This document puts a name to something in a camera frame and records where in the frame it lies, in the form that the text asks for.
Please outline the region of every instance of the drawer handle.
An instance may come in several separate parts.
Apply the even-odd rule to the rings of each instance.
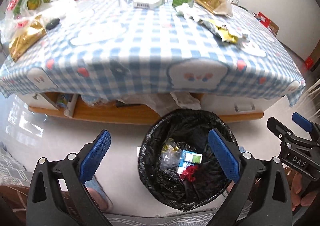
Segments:
[[[235,110],[237,113],[242,113],[242,112],[252,112],[255,110],[254,105],[240,105],[240,106],[235,106]]]

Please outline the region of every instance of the table drawer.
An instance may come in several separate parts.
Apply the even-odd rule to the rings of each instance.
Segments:
[[[252,99],[249,97],[231,97],[231,96],[217,96],[213,94],[204,94],[201,97],[200,105],[202,110],[214,112],[217,115],[233,115],[244,113],[262,113],[279,98],[266,99]]]
[[[49,110],[59,109],[59,107],[55,104],[55,101],[51,100],[50,95],[48,96],[45,93],[34,93],[27,95],[17,94],[17,96],[30,107],[38,107]]]

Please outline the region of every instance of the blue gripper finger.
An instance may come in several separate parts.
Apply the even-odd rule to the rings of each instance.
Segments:
[[[208,143],[226,177],[237,183],[240,179],[240,164],[214,129],[209,131]]]
[[[93,178],[110,145],[111,135],[106,130],[94,144],[80,165],[79,180],[81,183],[84,184]]]
[[[306,132],[312,131],[312,123],[308,121],[305,117],[301,116],[299,113],[292,114],[292,120],[303,128]]]

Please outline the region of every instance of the white box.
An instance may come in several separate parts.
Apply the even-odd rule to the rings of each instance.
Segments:
[[[154,9],[164,4],[166,0],[133,0],[133,7]]]

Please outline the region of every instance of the plastic bag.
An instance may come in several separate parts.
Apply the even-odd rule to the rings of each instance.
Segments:
[[[0,23],[1,42],[12,40],[15,32],[30,24],[38,15],[37,11],[29,10],[28,0],[10,0],[5,18]]]
[[[181,159],[182,150],[172,138],[165,141],[161,150],[160,170],[175,169]]]
[[[238,146],[230,128],[217,115],[203,110],[175,110],[151,127],[139,153],[139,176],[158,201],[186,212],[213,201],[226,189],[230,181],[208,144],[213,128]],[[203,155],[193,174],[195,181],[180,180],[175,169],[160,169],[161,149],[168,138],[180,149]]]

